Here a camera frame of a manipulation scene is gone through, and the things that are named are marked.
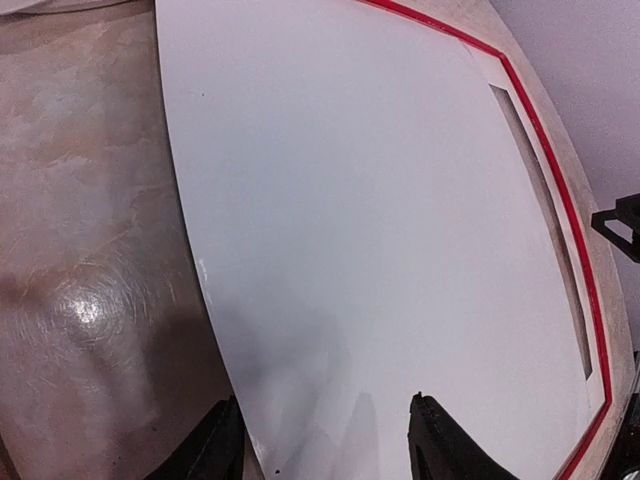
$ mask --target white board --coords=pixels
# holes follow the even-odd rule
[[[600,405],[468,51],[345,0],[157,8],[187,231],[266,477],[410,479],[422,391],[552,478]]]

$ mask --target white wall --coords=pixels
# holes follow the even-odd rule
[[[640,192],[640,3],[491,3],[555,103],[599,207]],[[640,266],[614,255],[639,348]]]

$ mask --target marble surface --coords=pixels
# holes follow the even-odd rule
[[[489,3],[404,3],[510,56],[588,225],[571,141]],[[152,8],[0,19],[0,434],[24,480],[142,478],[231,391],[182,224]],[[626,312],[607,243],[585,231],[622,399]],[[596,478],[622,408],[574,478]]]

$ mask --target black bracket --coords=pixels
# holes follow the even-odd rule
[[[631,242],[607,227],[607,222],[614,220],[631,229]],[[594,213],[591,227],[635,263],[640,263],[640,194],[619,198],[613,210]]]

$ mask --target curved edge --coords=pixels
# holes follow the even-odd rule
[[[604,328],[604,322],[602,318],[602,310],[600,308],[600,300],[598,298],[598,290],[596,286],[595,276],[593,273],[593,268],[591,266],[591,259],[589,258],[589,252],[587,250],[587,244],[584,238],[584,234],[582,232],[582,228],[580,226],[580,220],[578,218],[578,213],[573,204],[573,200],[571,199],[571,193],[569,192],[569,188],[567,187],[567,182],[562,173],[562,169],[560,168],[560,164],[558,163],[558,159],[555,156],[553,148],[551,147],[551,142],[547,137],[547,134],[542,126],[542,122],[538,117],[538,114],[531,102],[531,99],[527,95],[527,92],[524,88],[523,83],[520,81],[515,68],[509,61],[509,58],[506,54],[498,50],[497,48],[469,35],[468,33],[463,32],[462,30],[455,28],[451,25],[448,25],[440,20],[436,20],[433,17],[430,17],[424,13],[413,10],[410,7],[406,7],[404,5],[400,5],[395,3],[393,0],[358,0],[364,4],[375,6],[378,8],[382,8],[391,13],[401,15],[410,20],[414,20],[418,23],[421,23],[427,27],[433,28],[435,30],[439,30],[447,35],[451,35],[453,37],[458,38],[463,41],[467,45],[470,45],[474,48],[477,48],[489,55],[497,57],[507,75],[511,83],[518,93],[518,97],[522,102],[531,123],[538,135],[538,139],[544,149],[545,155],[547,156],[547,160],[549,162],[549,166],[551,167],[551,171],[553,173],[553,178],[558,187],[558,191],[560,192],[560,197],[562,198],[562,204],[567,213],[567,217],[569,219],[569,224],[571,226],[571,233],[573,234],[573,240],[578,249],[578,255],[580,257],[580,266],[582,268],[582,273],[585,278],[585,283],[587,286],[587,293],[589,296],[589,304],[591,306],[591,313],[593,315],[593,323],[596,335],[596,346],[598,351],[598,359],[600,370],[602,373],[602,383],[604,387],[604,404],[596,414],[595,418],[592,420],[591,424],[587,428],[587,431],[584,433],[582,438],[580,439],[578,445],[571,453],[564,466],[561,468],[560,472],[557,474],[557,480],[568,480],[573,472],[576,470],[580,461],[584,458],[587,450],[591,446],[593,439],[598,433],[599,428],[602,426],[609,410],[611,409],[611,405],[613,403],[613,388],[611,383],[611,370],[609,365],[609,353],[607,351],[607,340],[606,333]]]

